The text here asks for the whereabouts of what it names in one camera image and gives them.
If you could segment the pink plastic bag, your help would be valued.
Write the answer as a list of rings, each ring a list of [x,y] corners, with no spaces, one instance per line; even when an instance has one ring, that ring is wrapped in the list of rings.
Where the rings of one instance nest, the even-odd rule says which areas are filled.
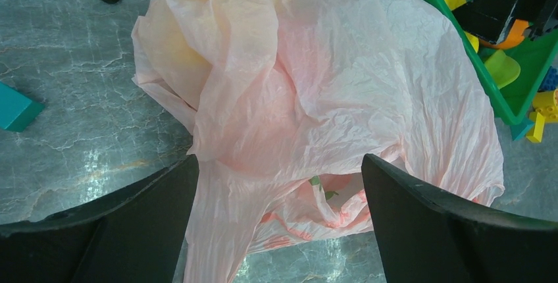
[[[185,282],[371,231],[366,154],[481,205],[505,190],[490,100],[423,0],[152,0],[132,41],[134,83],[199,163]]]

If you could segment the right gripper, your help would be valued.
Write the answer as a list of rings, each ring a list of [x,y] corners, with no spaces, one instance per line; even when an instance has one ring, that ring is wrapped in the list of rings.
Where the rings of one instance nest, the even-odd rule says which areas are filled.
[[[532,41],[557,29],[557,0],[471,0],[452,11],[462,29],[492,45],[505,41],[516,20]]]

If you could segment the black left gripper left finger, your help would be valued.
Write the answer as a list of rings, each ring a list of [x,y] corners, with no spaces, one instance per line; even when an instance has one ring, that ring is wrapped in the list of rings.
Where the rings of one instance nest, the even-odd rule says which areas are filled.
[[[1,226],[2,282],[172,282],[195,196],[193,155],[37,222]]]

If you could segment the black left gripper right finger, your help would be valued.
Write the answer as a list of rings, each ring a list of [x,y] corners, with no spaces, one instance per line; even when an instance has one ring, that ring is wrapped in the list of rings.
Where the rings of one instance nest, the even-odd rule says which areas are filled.
[[[362,175],[388,282],[556,282],[557,223],[492,209],[367,154]]]

